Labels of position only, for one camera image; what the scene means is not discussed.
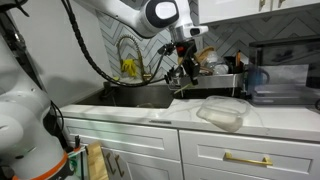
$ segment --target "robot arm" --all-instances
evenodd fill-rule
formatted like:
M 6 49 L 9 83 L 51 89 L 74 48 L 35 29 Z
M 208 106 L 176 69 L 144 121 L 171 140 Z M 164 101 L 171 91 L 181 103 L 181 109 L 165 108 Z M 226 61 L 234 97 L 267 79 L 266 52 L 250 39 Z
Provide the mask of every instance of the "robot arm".
M 207 26 L 194 26 L 188 0 L 149 0 L 141 10 L 134 10 L 120 0 L 79 0 L 131 27 L 138 35 L 152 38 L 169 28 L 178 56 L 193 85 L 197 85 L 200 65 L 195 61 L 194 36 L 208 31 Z

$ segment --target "drawer pull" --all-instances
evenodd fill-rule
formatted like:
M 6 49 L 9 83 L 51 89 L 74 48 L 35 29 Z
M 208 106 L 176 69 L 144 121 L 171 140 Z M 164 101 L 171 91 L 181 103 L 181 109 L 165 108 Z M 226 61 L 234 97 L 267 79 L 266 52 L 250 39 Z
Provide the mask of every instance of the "drawer pull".
M 262 161 L 254 161 L 254 160 L 247 160 L 247 159 L 240 159 L 240 158 L 234 158 L 232 157 L 232 154 L 229 152 L 226 152 L 224 155 L 224 158 L 230 161 L 239 161 L 239 162 L 245 162 L 250 164 L 258 164 L 258 165 L 265 165 L 265 166 L 272 166 L 272 160 L 268 157 L 264 157 Z
M 107 158 L 107 162 L 108 162 L 108 164 L 109 164 L 109 166 L 110 166 L 111 173 L 112 173 L 112 175 L 114 175 L 117 170 L 112 168 L 112 165 L 111 165 L 111 163 L 110 163 L 110 156 L 111 156 L 111 154 L 108 153 L 107 156 L 106 156 L 106 158 Z
M 266 0 L 259 0 L 259 11 L 262 10 L 263 6 L 266 4 Z
M 281 5 L 283 2 L 285 2 L 286 0 L 279 0 L 279 4 L 278 4 L 278 8 L 281 8 Z
M 124 171 L 122 171 L 121 168 L 120 168 L 120 165 L 119 165 L 119 162 L 118 162 L 118 161 L 119 161 L 119 158 L 120 158 L 120 156 L 117 155 L 116 158 L 115 158 L 115 160 L 116 160 L 116 163 L 117 163 L 117 166 L 118 166 L 118 170 L 119 170 L 120 176 L 123 177 Z

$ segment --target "stainless steel sink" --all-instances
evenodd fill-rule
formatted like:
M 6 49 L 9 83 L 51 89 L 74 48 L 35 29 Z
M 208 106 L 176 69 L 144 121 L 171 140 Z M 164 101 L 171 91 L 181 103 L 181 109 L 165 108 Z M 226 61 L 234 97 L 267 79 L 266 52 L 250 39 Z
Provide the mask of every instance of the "stainless steel sink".
M 109 87 L 76 104 L 141 107 L 141 108 L 168 108 L 173 100 L 166 85 L 144 86 L 138 88 Z

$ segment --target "cabinet drawer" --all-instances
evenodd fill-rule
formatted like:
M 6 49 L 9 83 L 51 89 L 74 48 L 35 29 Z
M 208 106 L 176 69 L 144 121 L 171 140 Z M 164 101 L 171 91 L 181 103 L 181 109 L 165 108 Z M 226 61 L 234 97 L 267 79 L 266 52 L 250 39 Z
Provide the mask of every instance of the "cabinet drawer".
M 106 148 L 180 160 L 177 130 L 65 118 L 68 141 L 79 135 L 81 143 L 99 140 Z
M 184 164 L 185 180 L 269 180 L 244 174 L 237 174 L 217 169 L 209 169 Z
M 319 144 L 191 131 L 180 131 L 180 138 L 183 161 L 187 164 L 270 179 L 320 177 Z M 226 153 L 237 159 L 226 157 Z M 265 165 L 264 158 L 269 158 L 272 165 Z

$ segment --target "white countertop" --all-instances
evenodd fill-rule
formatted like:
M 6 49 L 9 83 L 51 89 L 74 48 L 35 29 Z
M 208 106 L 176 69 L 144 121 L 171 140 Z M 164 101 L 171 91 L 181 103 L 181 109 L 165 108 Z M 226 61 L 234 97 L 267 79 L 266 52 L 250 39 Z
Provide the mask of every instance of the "white countertop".
M 168 109 L 69 105 L 61 111 L 69 118 L 228 133 L 197 117 L 203 102 L 175 99 Z M 242 127 L 232 134 L 320 142 L 320 114 L 306 108 L 251 106 Z

